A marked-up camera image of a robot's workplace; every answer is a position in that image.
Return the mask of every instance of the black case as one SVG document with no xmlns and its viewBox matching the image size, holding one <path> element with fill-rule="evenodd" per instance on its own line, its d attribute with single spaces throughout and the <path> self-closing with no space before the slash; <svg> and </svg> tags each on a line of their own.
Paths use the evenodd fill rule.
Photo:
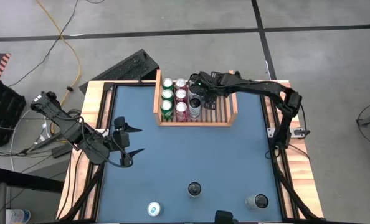
<svg viewBox="0 0 370 224">
<path fill-rule="evenodd" d="M 0 81 L 0 127 L 15 128 L 26 105 L 24 96 L 17 94 Z M 0 128 L 0 146 L 9 142 L 13 130 Z"/>
</svg>

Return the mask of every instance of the orange striped tape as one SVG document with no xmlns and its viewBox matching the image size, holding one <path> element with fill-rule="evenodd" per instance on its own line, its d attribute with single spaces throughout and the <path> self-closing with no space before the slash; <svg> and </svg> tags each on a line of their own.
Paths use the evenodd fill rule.
<svg viewBox="0 0 370 224">
<path fill-rule="evenodd" d="M 1 61 L 0 61 L 0 79 L 1 79 L 1 75 L 6 67 L 6 64 L 8 63 L 9 59 L 11 58 L 11 54 L 7 53 L 5 54 Z"/>
</svg>

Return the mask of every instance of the black stand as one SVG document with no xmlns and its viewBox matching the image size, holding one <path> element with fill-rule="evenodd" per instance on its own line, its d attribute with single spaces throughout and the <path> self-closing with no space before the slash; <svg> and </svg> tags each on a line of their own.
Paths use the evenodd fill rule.
<svg viewBox="0 0 370 224">
<path fill-rule="evenodd" d="M 64 182 L 0 169 L 0 183 L 23 189 L 62 193 Z"/>
</svg>

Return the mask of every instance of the black keyboard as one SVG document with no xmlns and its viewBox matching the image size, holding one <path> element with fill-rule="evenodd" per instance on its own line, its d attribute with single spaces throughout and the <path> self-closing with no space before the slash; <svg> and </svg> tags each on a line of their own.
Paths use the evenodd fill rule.
<svg viewBox="0 0 370 224">
<path fill-rule="evenodd" d="M 143 50 L 112 66 L 91 80 L 155 80 L 159 65 Z M 88 82 L 80 86 L 82 93 L 87 92 Z"/>
</svg>

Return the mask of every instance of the metal bracket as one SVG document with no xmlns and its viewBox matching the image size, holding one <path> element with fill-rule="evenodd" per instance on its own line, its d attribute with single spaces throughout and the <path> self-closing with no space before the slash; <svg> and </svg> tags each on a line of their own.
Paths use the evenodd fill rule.
<svg viewBox="0 0 370 224">
<path fill-rule="evenodd" d="M 274 133 L 275 133 L 275 128 L 267 128 L 267 134 L 269 138 L 272 138 Z M 292 134 L 291 138 L 305 137 L 303 128 L 290 128 L 290 134 Z"/>
</svg>

